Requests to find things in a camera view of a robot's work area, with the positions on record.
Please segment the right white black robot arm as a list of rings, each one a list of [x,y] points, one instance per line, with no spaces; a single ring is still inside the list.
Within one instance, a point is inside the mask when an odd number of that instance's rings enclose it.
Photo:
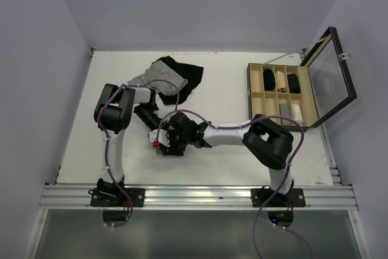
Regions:
[[[168,138],[176,155],[182,155],[186,146],[198,149],[217,146],[244,146],[269,169],[270,199],[283,206],[292,198],[293,178],[287,170],[287,159],[292,151],[293,135],[272,121],[264,119],[255,124],[213,125],[200,124],[178,112],[167,122]]]

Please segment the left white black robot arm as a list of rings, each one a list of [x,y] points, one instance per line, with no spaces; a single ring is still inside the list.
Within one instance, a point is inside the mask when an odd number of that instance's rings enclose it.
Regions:
[[[102,132],[104,152],[96,188],[112,206],[121,205],[126,198],[122,147],[132,114],[135,113],[150,130],[155,130],[161,121],[155,114],[157,110],[153,89],[106,84],[101,92],[94,119]]]

